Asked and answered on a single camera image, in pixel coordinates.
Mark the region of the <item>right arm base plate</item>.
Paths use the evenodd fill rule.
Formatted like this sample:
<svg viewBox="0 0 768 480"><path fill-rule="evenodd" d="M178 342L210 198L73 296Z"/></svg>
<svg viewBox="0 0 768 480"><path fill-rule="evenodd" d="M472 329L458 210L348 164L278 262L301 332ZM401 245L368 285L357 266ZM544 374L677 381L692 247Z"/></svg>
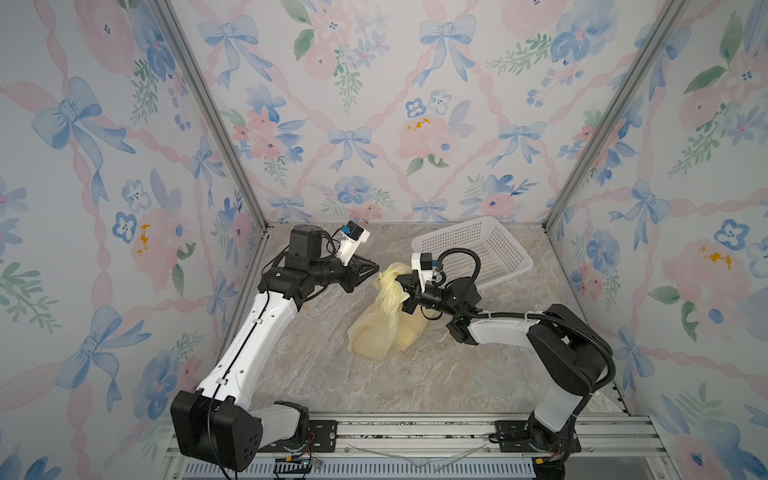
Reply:
<svg viewBox="0 0 768 480"><path fill-rule="evenodd" d="M498 420L488 435L492 444L502 453L531 453L545 456L562 455L566 450L582 450L573 420L566 422L558 432L552 432L536 420Z"/></svg>

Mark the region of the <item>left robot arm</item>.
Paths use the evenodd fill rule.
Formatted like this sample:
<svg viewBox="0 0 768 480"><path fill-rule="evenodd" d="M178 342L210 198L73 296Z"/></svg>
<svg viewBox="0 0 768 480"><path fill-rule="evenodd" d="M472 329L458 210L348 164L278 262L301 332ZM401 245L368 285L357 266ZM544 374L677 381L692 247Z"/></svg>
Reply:
<svg viewBox="0 0 768 480"><path fill-rule="evenodd" d="M258 292L239 332L209 375L193 392L182 391L170 412L182 455L240 473L264 447L289 451L309 445L305 406L277 401L249 410L257 383L283 332L301 307L331 285L351 293L378 272L357 255L370 236L350 221L338 233L301 224L288 246L263 272Z"/></svg>

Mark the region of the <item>yellow plastic bag orange print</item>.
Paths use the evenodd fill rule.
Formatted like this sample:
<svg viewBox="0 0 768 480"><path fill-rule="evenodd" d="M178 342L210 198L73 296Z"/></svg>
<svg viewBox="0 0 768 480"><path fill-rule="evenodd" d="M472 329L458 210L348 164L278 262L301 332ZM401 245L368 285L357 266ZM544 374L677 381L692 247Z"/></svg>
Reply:
<svg viewBox="0 0 768 480"><path fill-rule="evenodd" d="M415 311L402 310L409 295L396 280L410 274L412 268L403 263L391 264L374 282L378 291L375 301L347 330L350 352L372 360L383 361L407 350L427 328L428 320Z"/></svg>

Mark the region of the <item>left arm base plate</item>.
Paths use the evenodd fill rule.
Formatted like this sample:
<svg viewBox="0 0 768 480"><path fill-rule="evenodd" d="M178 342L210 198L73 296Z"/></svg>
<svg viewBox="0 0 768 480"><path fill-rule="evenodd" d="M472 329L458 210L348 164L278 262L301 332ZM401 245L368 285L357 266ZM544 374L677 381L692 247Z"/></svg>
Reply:
<svg viewBox="0 0 768 480"><path fill-rule="evenodd" d="M336 420L308 420L300 423L293 437L262 446L259 453L333 453L336 449Z"/></svg>

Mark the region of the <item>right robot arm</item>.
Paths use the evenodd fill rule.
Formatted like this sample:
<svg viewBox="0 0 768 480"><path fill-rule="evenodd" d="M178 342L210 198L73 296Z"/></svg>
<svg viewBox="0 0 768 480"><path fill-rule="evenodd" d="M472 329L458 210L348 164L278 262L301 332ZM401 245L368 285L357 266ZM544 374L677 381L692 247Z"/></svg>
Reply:
<svg viewBox="0 0 768 480"><path fill-rule="evenodd" d="M444 285L422 281L417 273L396 277L406 293L402 310L422 307L449 315L447 329L461 344L507 345L534 351L550 384L520 433L494 434L499 442L525 442L563 462L576 443L577 417L592 396L616 374L613 350L573 311L553 304L542 312L491 312L478 308L481 297L474 281L462 277Z"/></svg>

